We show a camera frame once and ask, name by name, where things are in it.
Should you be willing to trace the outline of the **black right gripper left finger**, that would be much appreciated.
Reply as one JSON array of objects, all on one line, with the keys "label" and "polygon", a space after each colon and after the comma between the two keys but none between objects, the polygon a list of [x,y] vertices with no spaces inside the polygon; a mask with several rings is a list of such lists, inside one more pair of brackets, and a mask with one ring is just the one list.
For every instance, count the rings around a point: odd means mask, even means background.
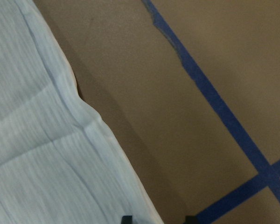
[{"label": "black right gripper left finger", "polygon": [[133,217],[122,217],[121,224],[132,224]]}]

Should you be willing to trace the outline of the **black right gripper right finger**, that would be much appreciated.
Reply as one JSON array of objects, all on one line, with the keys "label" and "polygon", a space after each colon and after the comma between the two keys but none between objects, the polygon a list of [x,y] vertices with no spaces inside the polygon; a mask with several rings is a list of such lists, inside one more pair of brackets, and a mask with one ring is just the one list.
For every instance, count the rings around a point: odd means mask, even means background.
[{"label": "black right gripper right finger", "polygon": [[197,217],[196,216],[186,216],[185,224],[197,224]]}]

